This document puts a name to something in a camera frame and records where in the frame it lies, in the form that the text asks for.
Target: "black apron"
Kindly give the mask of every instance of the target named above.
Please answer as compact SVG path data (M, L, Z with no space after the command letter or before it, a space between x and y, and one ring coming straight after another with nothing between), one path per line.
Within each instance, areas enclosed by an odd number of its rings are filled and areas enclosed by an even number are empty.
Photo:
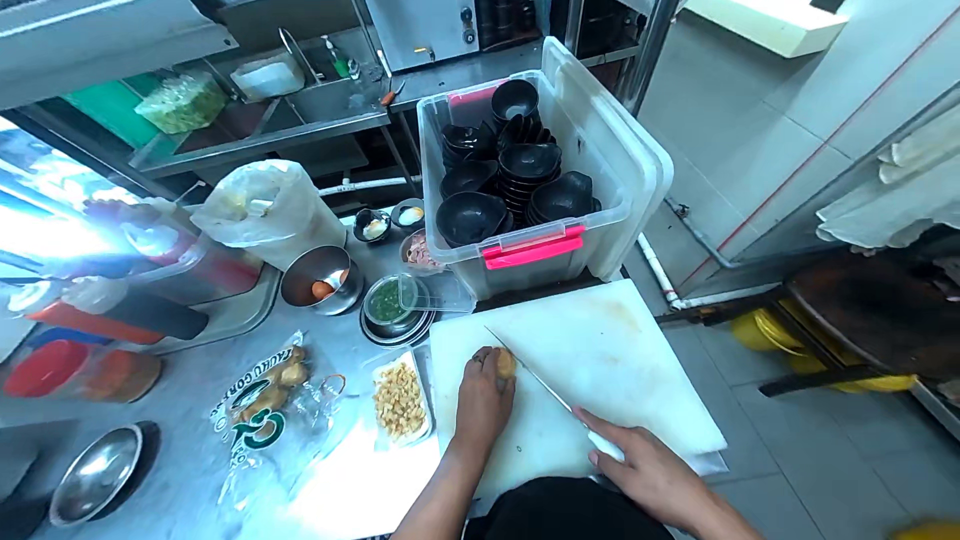
M533 479L501 495L490 513L469 520L465 540L673 540L625 495L591 479Z

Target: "knife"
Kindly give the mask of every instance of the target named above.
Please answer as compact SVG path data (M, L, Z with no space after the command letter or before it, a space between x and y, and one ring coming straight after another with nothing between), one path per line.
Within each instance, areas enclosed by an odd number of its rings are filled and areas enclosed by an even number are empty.
M490 335L492 335L497 341L499 341L500 345L502 345L503 348L507 350L507 352L509 352L511 355L514 356L516 363L520 364L520 366L523 367L523 369L527 370L527 372L530 373L530 375L534 376L534 379L536 379L537 382L539 382L540 385L543 386L543 388L545 388L546 391L549 392L550 395L554 397L554 399L560 402L560 405L563 405L564 408L571 415L573 415L574 418L577 418L577 415L573 414L573 409L570 408L570 405L568 405L566 401L564 401L564 398L560 397L560 394L558 394L553 388L550 387L549 384L547 384L543 379L541 379L540 376L537 375L537 373L534 370L530 369L530 366L528 366L526 362L521 360L520 357L517 356L516 353L514 353L514 350L511 349L509 345L503 342L503 339L501 339L499 335L497 335L494 331L490 330L487 326L484 326L483 328L487 329ZM623 454L623 451L620 450L618 446L616 446L609 440L605 439L603 435L601 435L600 433L597 433L596 431L591 430L589 426L581 422L579 418L577 418L577 422L580 422L580 424L583 425L584 428L587 428L587 438L590 440L591 443L593 443L594 448L596 448L597 450L599 450L604 454L611 456L613 459L616 459L617 461L624 461L626 459L626 456Z

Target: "hand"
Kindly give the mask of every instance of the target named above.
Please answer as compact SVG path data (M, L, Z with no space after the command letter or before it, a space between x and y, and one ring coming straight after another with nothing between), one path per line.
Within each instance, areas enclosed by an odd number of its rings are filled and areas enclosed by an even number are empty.
M732 511L714 495L690 467L644 428L622 428L594 416L582 407L574 412L591 430L623 450L626 461L593 450L590 462L634 503L662 523L709 537L700 532L714 510Z
M506 427L514 408L516 378L497 388L496 356L491 347L483 347L467 361L457 398L455 441L465 448L486 454Z

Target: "stainless steel appliance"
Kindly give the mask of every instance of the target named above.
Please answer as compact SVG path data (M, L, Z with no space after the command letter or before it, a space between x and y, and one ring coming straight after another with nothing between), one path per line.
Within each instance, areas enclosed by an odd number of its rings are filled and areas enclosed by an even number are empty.
M190 0L0 2L0 110L235 46Z
M367 7L393 71L480 50L473 0L367 0Z

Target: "knife handle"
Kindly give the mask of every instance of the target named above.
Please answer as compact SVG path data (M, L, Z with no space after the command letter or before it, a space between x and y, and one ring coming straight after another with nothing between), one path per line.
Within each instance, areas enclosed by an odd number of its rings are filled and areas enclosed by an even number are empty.
M596 431L588 431L587 438L590 439L590 442L593 443L594 448L600 452L609 455L617 461L625 461L627 456L623 454L623 451L620 450L618 446L603 438L600 433Z

